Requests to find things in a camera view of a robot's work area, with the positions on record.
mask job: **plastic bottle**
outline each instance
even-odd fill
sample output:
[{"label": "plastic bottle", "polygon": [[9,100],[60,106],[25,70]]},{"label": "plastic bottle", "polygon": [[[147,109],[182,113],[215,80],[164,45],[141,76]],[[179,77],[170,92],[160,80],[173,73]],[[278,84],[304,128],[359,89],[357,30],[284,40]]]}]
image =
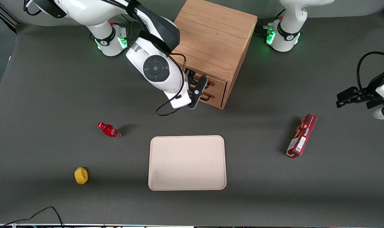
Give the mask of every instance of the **plastic bottle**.
[{"label": "plastic bottle", "polygon": [[121,133],[110,124],[105,124],[105,123],[99,122],[98,127],[100,129],[102,129],[102,132],[105,135],[107,135],[111,138],[120,139],[120,137],[121,137]]}]

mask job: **red box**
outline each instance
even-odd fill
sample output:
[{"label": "red box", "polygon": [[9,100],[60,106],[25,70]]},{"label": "red box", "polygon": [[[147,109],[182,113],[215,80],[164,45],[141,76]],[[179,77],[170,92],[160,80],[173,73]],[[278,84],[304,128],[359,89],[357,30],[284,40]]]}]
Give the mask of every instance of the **red box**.
[{"label": "red box", "polygon": [[286,151],[288,157],[295,158],[302,155],[310,133],[312,133],[313,127],[315,126],[316,120],[316,116],[308,114],[300,121],[299,127],[296,129],[295,136]]}]

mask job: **barcode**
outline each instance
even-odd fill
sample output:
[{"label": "barcode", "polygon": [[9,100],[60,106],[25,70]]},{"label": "barcode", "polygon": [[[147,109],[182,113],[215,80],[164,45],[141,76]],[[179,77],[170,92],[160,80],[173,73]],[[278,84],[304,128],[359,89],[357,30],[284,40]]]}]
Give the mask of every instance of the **barcode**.
[{"label": "barcode", "polygon": [[302,150],[302,147],[303,147],[303,144],[305,144],[305,141],[306,141],[305,137],[300,138],[298,146],[296,147],[296,151],[300,152]]}]

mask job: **plastic tray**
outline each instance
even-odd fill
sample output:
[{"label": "plastic tray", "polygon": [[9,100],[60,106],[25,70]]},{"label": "plastic tray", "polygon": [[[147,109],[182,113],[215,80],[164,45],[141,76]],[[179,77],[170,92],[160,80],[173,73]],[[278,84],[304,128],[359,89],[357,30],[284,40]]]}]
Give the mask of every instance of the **plastic tray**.
[{"label": "plastic tray", "polygon": [[151,190],[221,190],[226,183],[221,136],[166,136],[151,140]]}]

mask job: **wooden cabinet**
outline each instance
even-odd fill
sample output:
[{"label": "wooden cabinet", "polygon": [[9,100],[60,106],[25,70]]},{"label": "wooden cabinet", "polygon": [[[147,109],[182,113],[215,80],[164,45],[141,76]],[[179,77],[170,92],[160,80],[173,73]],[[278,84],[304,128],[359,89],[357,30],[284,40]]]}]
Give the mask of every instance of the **wooden cabinet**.
[{"label": "wooden cabinet", "polygon": [[[224,109],[253,34],[257,16],[203,0],[187,0],[175,19],[181,42],[174,53],[186,67],[208,77],[203,101]],[[182,65],[181,56],[173,56]]]}]

